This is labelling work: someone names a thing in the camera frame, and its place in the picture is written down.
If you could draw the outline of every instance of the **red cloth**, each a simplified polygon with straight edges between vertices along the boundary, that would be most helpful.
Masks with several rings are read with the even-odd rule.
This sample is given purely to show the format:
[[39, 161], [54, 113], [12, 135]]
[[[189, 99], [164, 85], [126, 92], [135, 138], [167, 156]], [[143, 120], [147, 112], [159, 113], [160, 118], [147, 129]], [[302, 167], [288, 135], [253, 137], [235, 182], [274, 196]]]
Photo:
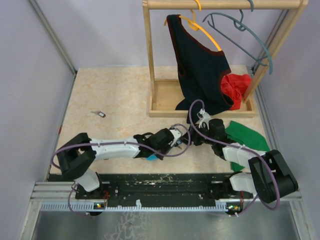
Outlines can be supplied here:
[[250, 83], [251, 77], [248, 74], [242, 76], [228, 74], [223, 77], [221, 81], [221, 91], [234, 102], [230, 110], [240, 109], [242, 96], [245, 94]]

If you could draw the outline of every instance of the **green cloth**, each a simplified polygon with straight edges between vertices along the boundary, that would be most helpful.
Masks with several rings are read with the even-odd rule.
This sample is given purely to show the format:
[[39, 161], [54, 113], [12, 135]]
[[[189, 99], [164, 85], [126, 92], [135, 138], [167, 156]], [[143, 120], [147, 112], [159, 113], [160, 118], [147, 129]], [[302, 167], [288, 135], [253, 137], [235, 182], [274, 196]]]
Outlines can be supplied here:
[[[245, 145], [248, 148], [258, 151], [270, 151], [264, 136], [238, 122], [231, 121], [230, 125], [225, 129], [225, 132], [228, 134], [229, 139]], [[243, 166], [235, 162], [231, 162], [230, 166], [234, 172], [244, 169]]]

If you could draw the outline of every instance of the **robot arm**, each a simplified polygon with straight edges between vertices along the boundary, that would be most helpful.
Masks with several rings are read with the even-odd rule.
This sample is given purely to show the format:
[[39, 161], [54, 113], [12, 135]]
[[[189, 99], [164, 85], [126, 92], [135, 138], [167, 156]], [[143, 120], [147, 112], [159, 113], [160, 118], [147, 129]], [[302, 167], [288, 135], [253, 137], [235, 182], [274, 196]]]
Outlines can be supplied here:
[[[239, 143], [228, 138], [224, 123], [221, 119], [211, 119], [211, 116], [203, 109], [199, 112], [199, 117], [200, 121], [195, 126], [199, 132], [211, 139], [232, 144], [239, 148], [212, 142], [198, 134], [193, 127], [190, 127], [189, 131], [191, 132], [192, 143], [196, 146], [209, 144], [214, 153], [223, 160], [237, 163], [251, 171], [251, 173], [236, 172], [229, 177], [226, 184], [230, 186], [230, 191], [244, 191], [258, 194], [259, 198], [265, 203], [275, 201], [277, 199], [275, 186], [270, 173], [262, 164], [261, 160], [255, 154], [241, 150], [241, 148], [245, 146], [241, 146]], [[182, 141], [186, 141], [186, 136], [182, 137]], [[279, 151], [271, 150], [265, 152], [251, 150], [259, 154], [271, 169], [279, 188], [280, 197], [284, 197], [298, 190], [297, 180]]]
[[177, 128], [164, 128], [155, 134], [148, 132], [119, 140], [98, 140], [89, 138], [87, 133], [80, 133], [61, 148], [78, 144], [92, 144], [92, 146], [64, 150], [57, 154], [57, 158], [66, 181], [75, 181], [85, 191], [92, 192], [101, 185], [98, 174], [89, 168], [93, 162], [113, 158], [147, 158], [154, 154], [139, 144], [167, 154], [181, 136], [182, 133]]
[[[195, 126], [199, 132], [214, 140], [239, 146], [235, 141], [228, 139], [221, 119], [211, 119], [204, 110], [201, 110], [199, 115], [201, 117], [200, 122]], [[189, 132], [191, 142], [195, 146], [209, 144], [220, 158], [250, 169], [251, 173], [236, 172], [226, 179], [225, 184], [228, 186], [226, 189], [230, 193], [244, 191], [258, 194], [260, 199], [266, 203], [276, 200], [276, 190], [270, 173], [255, 154], [212, 142], [198, 134], [193, 127], [190, 127]], [[164, 128], [155, 134], [148, 132], [121, 140], [98, 140], [89, 138], [87, 133], [80, 133], [62, 148], [78, 144], [88, 144], [90, 146], [63, 150], [57, 154], [57, 158], [63, 178], [66, 181], [77, 182], [87, 193], [93, 194], [93, 192], [99, 192], [101, 186], [99, 175], [89, 169], [93, 162], [112, 158], [148, 158], [154, 154], [153, 151], [144, 146], [165, 155], [177, 145], [178, 141], [187, 143], [186, 139], [186, 135], [182, 136], [182, 133], [174, 127]], [[265, 160], [272, 170], [280, 197], [298, 190], [298, 183], [280, 152], [277, 150], [255, 152]], [[156, 156], [161, 160], [163, 159], [159, 154], [156, 154]]]

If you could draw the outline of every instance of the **blue hanger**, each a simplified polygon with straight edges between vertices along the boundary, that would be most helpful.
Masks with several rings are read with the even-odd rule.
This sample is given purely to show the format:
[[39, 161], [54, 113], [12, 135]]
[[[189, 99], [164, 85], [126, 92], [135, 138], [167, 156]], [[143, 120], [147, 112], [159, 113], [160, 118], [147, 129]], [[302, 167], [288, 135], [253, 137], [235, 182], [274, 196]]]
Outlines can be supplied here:
[[[253, 2], [251, 0], [249, 0], [249, 2], [251, 3], [251, 11], [253, 11]], [[241, 13], [241, 19], [240, 21], [235, 19], [234, 17], [232, 16], [229, 16], [227, 14], [224, 14], [224, 13], [220, 13], [220, 12], [212, 12], [210, 14], [208, 14], [202, 22], [204, 22], [207, 17], [211, 17], [211, 21], [212, 23], [210, 23], [210, 21], [208, 20], [207, 23], [209, 24], [210, 27], [212, 27], [214, 30], [216, 30], [218, 33], [220, 33], [222, 36], [224, 36], [226, 39], [228, 39], [230, 42], [232, 42], [233, 44], [235, 44], [238, 48], [240, 48], [242, 51], [244, 51], [246, 54], [248, 54], [252, 59], [254, 59], [257, 63], [259, 63], [260, 65], [266, 67], [268, 66], [267, 64], [265, 63], [262, 63], [262, 60], [265, 59], [265, 58], [268, 58], [268, 61], [269, 61], [269, 74], [272, 74], [273, 72], [273, 62], [272, 62], [272, 58], [271, 58], [271, 55], [267, 49], [267, 47], [265, 46], [265, 44], [260, 40], [260, 38], [246, 25], [244, 25], [242, 23], [243, 19], [244, 19], [244, 13], [242, 10], [240, 10], [240, 13]], [[259, 42], [259, 44], [261, 45], [261, 47], [263, 48], [266, 56], [265, 57], [262, 57], [262, 58], [259, 58], [257, 59], [256, 57], [254, 57], [250, 52], [248, 52], [247, 50], [245, 50], [242, 46], [240, 46], [238, 43], [236, 43], [235, 41], [233, 41], [231, 38], [229, 38], [227, 35], [225, 35], [224, 33], [222, 33], [220, 30], [218, 30], [215, 26], [215, 22], [214, 22], [214, 18], [213, 18], [213, 15], [221, 15], [223, 17], [226, 17], [228, 19], [231, 19], [233, 20], [233, 25], [236, 29], [238, 29], [239, 31], [241, 32], [244, 32], [245, 30], [247, 30], [249, 33], [251, 33], [251, 35]]]

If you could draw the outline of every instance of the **beige floor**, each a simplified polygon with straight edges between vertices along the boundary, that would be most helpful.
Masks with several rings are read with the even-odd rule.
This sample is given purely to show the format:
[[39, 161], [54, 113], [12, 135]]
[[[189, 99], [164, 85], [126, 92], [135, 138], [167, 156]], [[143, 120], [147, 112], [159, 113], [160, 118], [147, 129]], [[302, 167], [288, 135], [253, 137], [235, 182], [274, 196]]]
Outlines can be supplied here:
[[[235, 74], [245, 74], [243, 65], [231, 66]], [[156, 67], [156, 77], [176, 78], [174, 66]], [[66, 112], [58, 148], [78, 133], [90, 138], [117, 140], [146, 132], [156, 133], [175, 123], [186, 123], [184, 118], [150, 118], [147, 114], [150, 92], [148, 67], [81, 68], [78, 71]], [[91, 113], [100, 110], [105, 118]], [[231, 120], [265, 136], [259, 116], [253, 118], [223, 119], [227, 127]], [[171, 150], [171, 154], [181, 151]], [[214, 155], [209, 145], [191, 146], [179, 157], [163, 161], [115, 158], [91, 165], [98, 173], [219, 173], [230, 172], [230, 164]], [[52, 167], [50, 173], [60, 173]]]

